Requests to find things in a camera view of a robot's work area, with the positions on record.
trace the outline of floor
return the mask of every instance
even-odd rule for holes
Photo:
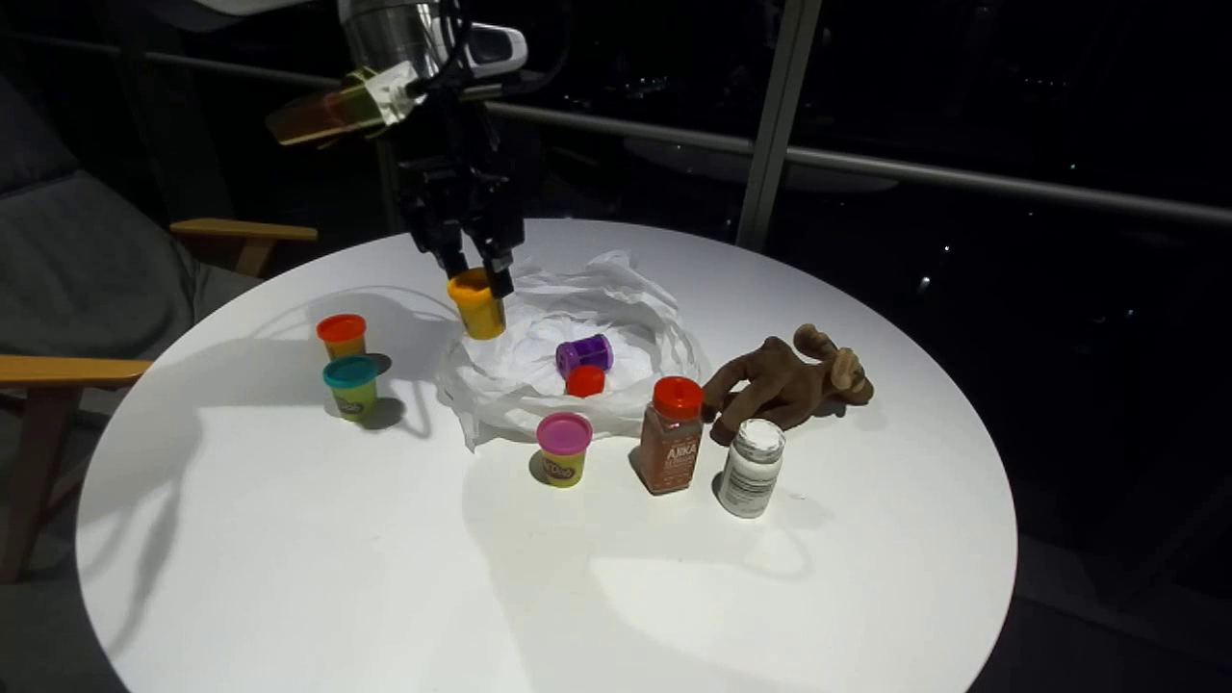
[[[716,240],[737,231],[739,191],[696,167],[680,177],[646,167],[634,148],[584,140],[543,140],[543,150],[526,214],[652,218]],[[1115,406],[1119,380],[1152,366],[1142,334],[1165,322],[1181,276],[1205,276],[1210,246],[1152,234],[1142,225],[1115,227],[884,182],[789,184],[767,254],[902,322],[954,374],[1006,454],[1025,531],[1020,584],[973,693],[1223,693],[1232,598],[1210,578],[1220,574],[1223,544],[1137,608],[1109,608],[1086,570],[1086,540],[1109,495],[1152,465],[1152,434],[1161,429],[1142,425],[1137,444],[1115,438],[1137,417]],[[327,227],[331,246],[365,240],[347,205],[331,208],[303,187],[295,202],[302,213],[314,202],[344,218]],[[62,516],[37,540],[26,580],[0,589],[0,693],[122,689],[91,643],[71,544],[74,521]]]

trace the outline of chair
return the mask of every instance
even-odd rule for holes
[[[235,270],[194,258],[186,241],[200,240],[235,241]],[[314,241],[314,231],[149,225],[0,76],[0,417],[21,417],[0,438],[0,460],[14,449],[0,584],[23,574],[42,521],[80,485],[80,471],[55,483],[80,393],[134,384],[181,330],[252,289],[280,241]]]

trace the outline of white round table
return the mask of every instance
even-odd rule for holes
[[[603,250],[666,286],[721,366],[821,322],[877,397],[789,430],[761,521],[693,489],[646,495],[634,438],[599,438],[578,489],[526,444],[472,454],[436,399],[457,334],[407,234],[302,267],[173,343],[112,417],[80,492],[90,620],[140,693],[407,689],[965,689],[1016,574],[1002,454],[954,380],[848,293],[761,254],[626,225],[531,218],[516,250]],[[362,313],[399,418],[327,413],[327,313]]]

